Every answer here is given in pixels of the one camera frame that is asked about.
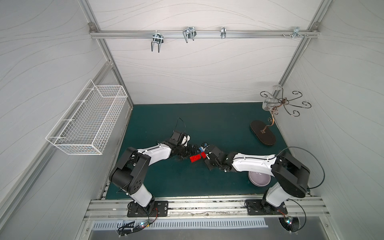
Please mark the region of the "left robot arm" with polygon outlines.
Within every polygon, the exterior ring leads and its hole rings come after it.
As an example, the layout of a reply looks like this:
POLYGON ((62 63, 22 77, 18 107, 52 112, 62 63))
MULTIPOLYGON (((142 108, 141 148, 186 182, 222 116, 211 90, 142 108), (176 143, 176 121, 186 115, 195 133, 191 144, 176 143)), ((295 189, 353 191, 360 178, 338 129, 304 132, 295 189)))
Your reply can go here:
POLYGON ((144 185, 149 166, 174 156, 184 159, 200 154, 199 147, 191 145, 189 141, 190 136, 186 133, 173 131, 168 140, 153 147, 127 148, 111 171, 110 182, 126 193, 134 203, 150 212, 154 207, 155 197, 144 185))

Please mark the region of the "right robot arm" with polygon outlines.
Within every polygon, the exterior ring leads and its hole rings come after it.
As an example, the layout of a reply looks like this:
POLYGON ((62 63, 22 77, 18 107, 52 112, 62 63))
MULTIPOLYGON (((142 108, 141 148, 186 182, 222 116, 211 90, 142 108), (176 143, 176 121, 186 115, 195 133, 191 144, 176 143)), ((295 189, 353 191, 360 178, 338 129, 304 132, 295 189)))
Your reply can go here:
POLYGON ((224 172, 249 172, 273 177, 275 185, 264 193, 258 209, 267 213, 277 211, 290 197, 306 196, 310 170, 289 153, 255 156, 242 153, 225 153, 218 147, 204 148, 205 163, 211 170, 217 167, 224 172))

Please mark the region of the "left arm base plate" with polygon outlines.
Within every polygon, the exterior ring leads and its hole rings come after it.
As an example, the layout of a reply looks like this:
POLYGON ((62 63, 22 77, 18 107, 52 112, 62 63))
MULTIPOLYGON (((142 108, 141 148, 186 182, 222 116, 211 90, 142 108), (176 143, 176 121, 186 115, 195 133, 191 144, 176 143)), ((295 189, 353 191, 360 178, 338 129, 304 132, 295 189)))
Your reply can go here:
POLYGON ((140 217, 167 217, 168 216, 168 201, 150 201, 150 203, 143 207, 138 203, 132 201, 128 204, 128 218, 140 217))

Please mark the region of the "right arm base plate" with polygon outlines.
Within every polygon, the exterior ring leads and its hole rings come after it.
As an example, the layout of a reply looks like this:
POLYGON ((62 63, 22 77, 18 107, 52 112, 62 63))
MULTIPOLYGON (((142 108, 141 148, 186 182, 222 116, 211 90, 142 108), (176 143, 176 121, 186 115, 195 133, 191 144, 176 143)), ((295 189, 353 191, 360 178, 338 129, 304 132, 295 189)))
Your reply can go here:
POLYGON ((288 211, 283 205, 284 203, 278 207, 274 207, 264 200, 255 199, 245 200, 244 203, 247 213, 250 216, 287 215, 288 211))

